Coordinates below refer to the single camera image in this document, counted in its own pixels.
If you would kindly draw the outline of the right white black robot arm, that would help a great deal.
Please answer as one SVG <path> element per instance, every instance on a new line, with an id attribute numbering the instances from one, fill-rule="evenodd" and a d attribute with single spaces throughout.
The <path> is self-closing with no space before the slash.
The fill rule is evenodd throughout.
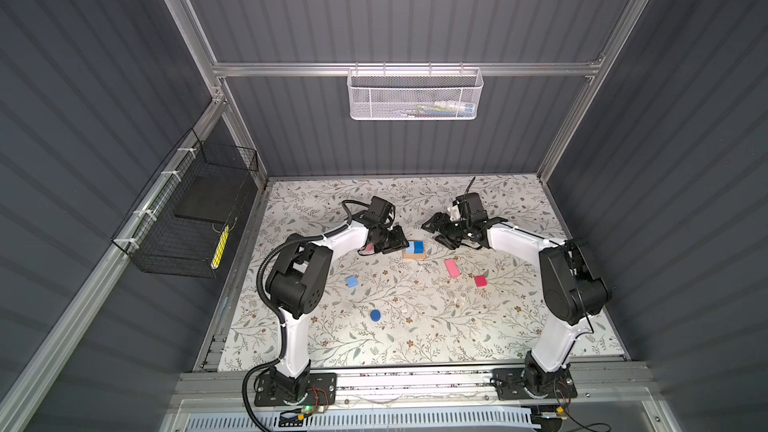
<path id="1" fill-rule="evenodd" d="M 594 331 L 591 318 L 611 299 L 579 245 L 524 230 L 502 217 L 489 217 L 474 192 L 457 196 L 447 212 L 435 213 L 421 228 L 451 250 L 468 241 L 476 248 L 509 253 L 539 272 L 549 316 L 537 343 L 526 353 L 521 384 L 533 398 L 555 393 L 567 380 L 577 339 Z"/>

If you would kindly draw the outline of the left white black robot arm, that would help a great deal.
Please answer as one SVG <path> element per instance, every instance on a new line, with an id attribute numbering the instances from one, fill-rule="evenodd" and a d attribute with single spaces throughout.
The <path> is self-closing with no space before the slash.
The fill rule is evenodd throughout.
<path id="1" fill-rule="evenodd" d="M 257 293 L 278 318 L 280 352 L 269 365 L 270 378 L 299 394 L 307 388 L 309 319 L 319 305 L 333 261 L 372 247 L 375 254 L 404 250 L 408 241 L 395 223 L 396 208 L 374 196 L 368 203 L 344 200 L 346 214 L 337 227 L 318 235 L 290 235 L 270 251 L 257 270 Z"/>

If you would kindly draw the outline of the floral patterned table mat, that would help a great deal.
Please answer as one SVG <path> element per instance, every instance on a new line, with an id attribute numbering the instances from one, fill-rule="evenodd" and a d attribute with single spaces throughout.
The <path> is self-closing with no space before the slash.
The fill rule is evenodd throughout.
<path id="1" fill-rule="evenodd" d="M 539 273 L 497 251 L 449 250 L 421 229 L 465 189 L 477 192 L 491 216 L 546 237 L 560 223 L 530 175 L 278 181 L 272 186 L 248 273 L 219 359 L 220 371 L 240 371 L 275 358 L 276 317 L 260 301 L 255 274 L 265 255 L 288 235 L 314 235 L 344 220 L 343 200 L 392 202 L 408 238 L 422 241 L 426 260 L 403 254 L 336 261 L 319 306 L 309 317 L 309 357 L 315 367 L 488 362 L 517 359 L 540 337 L 548 311 Z M 461 275 L 444 266 L 454 259 Z M 358 285 L 349 288 L 346 278 Z M 485 276 L 477 287 L 474 278 Z M 372 310 L 381 320 L 370 318 Z"/>

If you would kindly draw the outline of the markers in white basket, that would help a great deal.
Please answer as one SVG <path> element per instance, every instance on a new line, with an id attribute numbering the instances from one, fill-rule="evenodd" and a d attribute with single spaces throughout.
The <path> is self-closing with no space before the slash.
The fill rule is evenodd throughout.
<path id="1" fill-rule="evenodd" d="M 411 104 L 409 108 L 399 110 L 403 117 L 423 119 L 467 119 L 476 117 L 476 104 L 463 101 L 437 101 L 432 103 Z"/>

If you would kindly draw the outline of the yellow marker in basket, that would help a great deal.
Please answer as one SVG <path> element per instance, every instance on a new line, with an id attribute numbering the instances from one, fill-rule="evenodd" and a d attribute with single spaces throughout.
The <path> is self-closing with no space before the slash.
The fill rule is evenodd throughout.
<path id="1" fill-rule="evenodd" d="M 217 270 L 220 267 L 223 255 L 226 250 L 227 242 L 230 235 L 230 226 L 225 225 L 222 231 L 219 233 L 219 238 L 214 249 L 211 261 L 209 263 L 212 270 Z"/>

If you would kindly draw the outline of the black pad in basket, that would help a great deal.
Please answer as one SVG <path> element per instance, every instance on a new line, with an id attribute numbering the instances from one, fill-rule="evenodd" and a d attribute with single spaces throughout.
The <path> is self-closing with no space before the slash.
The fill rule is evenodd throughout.
<path id="1" fill-rule="evenodd" d="M 196 177 L 174 209 L 181 219 L 224 225 L 232 222 L 246 196 L 244 182 Z"/>

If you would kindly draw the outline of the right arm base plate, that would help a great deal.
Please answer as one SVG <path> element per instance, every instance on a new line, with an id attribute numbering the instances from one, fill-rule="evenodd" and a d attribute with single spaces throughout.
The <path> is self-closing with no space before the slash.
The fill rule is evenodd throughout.
<path id="1" fill-rule="evenodd" d="M 540 372 L 535 367 L 497 368 L 490 385 L 500 400 L 574 399 L 578 392 L 570 370 Z"/>

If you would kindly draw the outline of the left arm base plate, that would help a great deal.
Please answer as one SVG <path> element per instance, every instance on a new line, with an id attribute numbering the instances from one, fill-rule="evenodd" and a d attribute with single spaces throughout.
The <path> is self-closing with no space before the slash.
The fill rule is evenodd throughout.
<path id="1" fill-rule="evenodd" d="M 298 378 L 266 371 L 255 380 L 252 404 L 257 407 L 326 406 L 336 400 L 337 375 L 309 372 Z"/>

